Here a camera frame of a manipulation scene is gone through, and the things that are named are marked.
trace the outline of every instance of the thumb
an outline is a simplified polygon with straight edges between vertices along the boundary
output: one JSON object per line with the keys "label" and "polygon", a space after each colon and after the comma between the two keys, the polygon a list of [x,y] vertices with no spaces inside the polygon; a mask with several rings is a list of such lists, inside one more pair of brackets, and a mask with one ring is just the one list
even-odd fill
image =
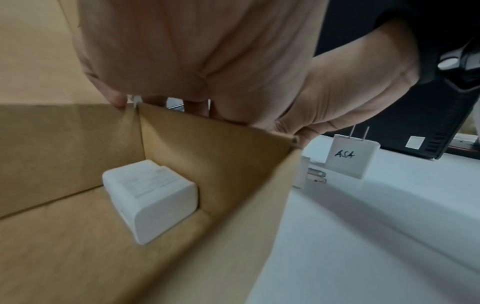
{"label": "thumb", "polygon": [[305,110],[306,108],[302,106],[301,100],[295,100],[287,113],[275,121],[273,130],[280,133],[295,134],[301,128],[310,124]]}

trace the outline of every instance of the cardboard box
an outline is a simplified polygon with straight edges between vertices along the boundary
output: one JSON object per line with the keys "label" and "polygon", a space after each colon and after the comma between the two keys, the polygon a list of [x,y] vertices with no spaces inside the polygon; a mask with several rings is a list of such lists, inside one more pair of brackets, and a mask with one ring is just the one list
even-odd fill
{"label": "cardboard box", "polygon": [[[0,303],[243,303],[301,152],[288,137],[149,105],[108,105],[55,0],[0,4]],[[135,244],[102,173],[151,159],[199,209]]]}

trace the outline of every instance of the white charger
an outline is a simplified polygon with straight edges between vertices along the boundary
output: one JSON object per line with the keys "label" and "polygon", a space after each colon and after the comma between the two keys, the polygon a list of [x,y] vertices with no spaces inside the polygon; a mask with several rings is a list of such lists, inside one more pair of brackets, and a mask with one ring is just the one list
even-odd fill
{"label": "white charger", "polygon": [[195,183],[144,160],[105,172],[103,185],[135,241],[144,245],[195,212]]}
{"label": "white charger", "polygon": [[376,141],[365,139],[369,127],[365,130],[363,138],[352,137],[355,126],[350,135],[335,134],[326,158],[325,168],[354,178],[363,179],[374,159],[380,144]]}

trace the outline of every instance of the handwritten label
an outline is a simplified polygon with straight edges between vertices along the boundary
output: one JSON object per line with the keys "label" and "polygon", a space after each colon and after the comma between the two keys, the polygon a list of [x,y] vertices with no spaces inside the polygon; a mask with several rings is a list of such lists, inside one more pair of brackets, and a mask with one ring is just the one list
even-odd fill
{"label": "handwritten label", "polygon": [[355,155],[354,155],[354,152],[355,151],[343,151],[343,150],[340,150],[338,151],[336,154],[335,154],[335,157],[340,157],[340,158],[353,158]]}

